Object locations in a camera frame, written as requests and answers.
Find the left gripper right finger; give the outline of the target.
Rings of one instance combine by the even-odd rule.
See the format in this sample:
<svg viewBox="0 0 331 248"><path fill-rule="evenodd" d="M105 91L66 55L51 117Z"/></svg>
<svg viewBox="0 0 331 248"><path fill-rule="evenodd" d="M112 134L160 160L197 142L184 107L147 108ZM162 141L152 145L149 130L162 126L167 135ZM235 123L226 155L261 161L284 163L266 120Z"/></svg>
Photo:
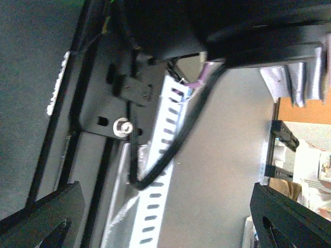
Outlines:
<svg viewBox="0 0 331 248"><path fill-rule="evenodd" d="M330 247L330 221L267 185L250 201L261 247Z"/></svg>

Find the black front rail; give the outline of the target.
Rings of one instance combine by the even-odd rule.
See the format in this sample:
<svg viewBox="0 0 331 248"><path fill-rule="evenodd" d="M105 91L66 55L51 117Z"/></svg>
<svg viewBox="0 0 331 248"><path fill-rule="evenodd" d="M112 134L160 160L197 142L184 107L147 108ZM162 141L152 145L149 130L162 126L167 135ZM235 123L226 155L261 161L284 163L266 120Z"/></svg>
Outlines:
<svg viewBox="0 0 331 248"><path fill-rule="evenodd" d="M77 209L51 247L98 245L111 201L115 170L127 138L113 124L137 114L137 137L145 144L152 134L165 65L154 63L141 48L149 32L145 1L86 1L72 42L64 75L43 141L27 206L50 199L78 181Z"/></svg>

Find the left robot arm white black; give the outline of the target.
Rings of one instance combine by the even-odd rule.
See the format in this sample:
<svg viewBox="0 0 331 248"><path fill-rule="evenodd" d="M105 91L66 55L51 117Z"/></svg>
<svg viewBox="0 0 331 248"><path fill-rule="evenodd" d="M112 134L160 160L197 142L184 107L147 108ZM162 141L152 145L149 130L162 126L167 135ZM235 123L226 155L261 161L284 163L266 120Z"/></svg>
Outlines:
<svg viewBox="0 0 331 248"><path fill-rule="evenodd" d="M262 185L271 88L324 100L330 1L1 1L1 247L330 247Z"/></svg>

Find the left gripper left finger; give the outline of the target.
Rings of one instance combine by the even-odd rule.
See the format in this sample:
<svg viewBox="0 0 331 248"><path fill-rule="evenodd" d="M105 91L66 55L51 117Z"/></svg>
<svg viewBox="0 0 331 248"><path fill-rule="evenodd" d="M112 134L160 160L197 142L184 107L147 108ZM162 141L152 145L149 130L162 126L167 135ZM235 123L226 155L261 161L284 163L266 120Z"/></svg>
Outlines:
<svg viewBox="0 0 331 248"><path fill-rule="evenodd" d="M78 181L1 220L1 247L73 247L85 208Z"/></svg>

